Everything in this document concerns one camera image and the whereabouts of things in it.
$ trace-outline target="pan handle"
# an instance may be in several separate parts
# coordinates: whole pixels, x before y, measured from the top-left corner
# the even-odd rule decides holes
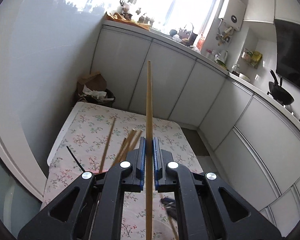
[[[274,83],[276,85],[278,85],[279,83],[278,83],[277,77],[276,77],[276,75],[275,75],[275,73],[274,73],[274,71],[272,69],[270,70],[270,73],[271,73],[271,75],[272,75],[272,77],[274,79]]]

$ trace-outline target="black stick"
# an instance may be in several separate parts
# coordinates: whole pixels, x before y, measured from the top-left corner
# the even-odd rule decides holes
[[[72,151],[70,150],[70,148],[67,146],[67,149],[68,151],[70,152],[71,156],[74,158],[75,162],[77,163],[77,165],[80,167],[80,169],[83,171],[83,172],[86,172],[84,170],[84,168],[81,166],[81,164],[78,162],[77,158],[73,155]]]

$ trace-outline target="black pot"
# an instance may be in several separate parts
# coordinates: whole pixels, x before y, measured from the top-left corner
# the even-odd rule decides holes
[[[282,78],[280,79],[280,85],[278,83],[277,77],[273,70],[270,70],[271,75],[274,78],[274,82],[269,82],[269,90],[274,100],[281,102],[282,105],[291,105],[294,102],[294,98],[289,92],[282,88]]]

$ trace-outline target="floor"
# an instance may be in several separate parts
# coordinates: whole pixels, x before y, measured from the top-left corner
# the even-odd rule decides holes
[[[181,129],[196,156],[210,156],[196,130]]]

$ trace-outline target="bottle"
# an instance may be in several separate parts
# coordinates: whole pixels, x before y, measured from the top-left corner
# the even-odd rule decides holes
[[[200,37],[200,39],[199,39],[199,41],[198,41],[198,43],[197,43],[197,48],[198,48],[200,51],[201,51],[201,49],[202,49],[202,46],[203,46],[205,40],[206,40],[206,39],[204,38],[203,33],[201,33],[201,37]]]

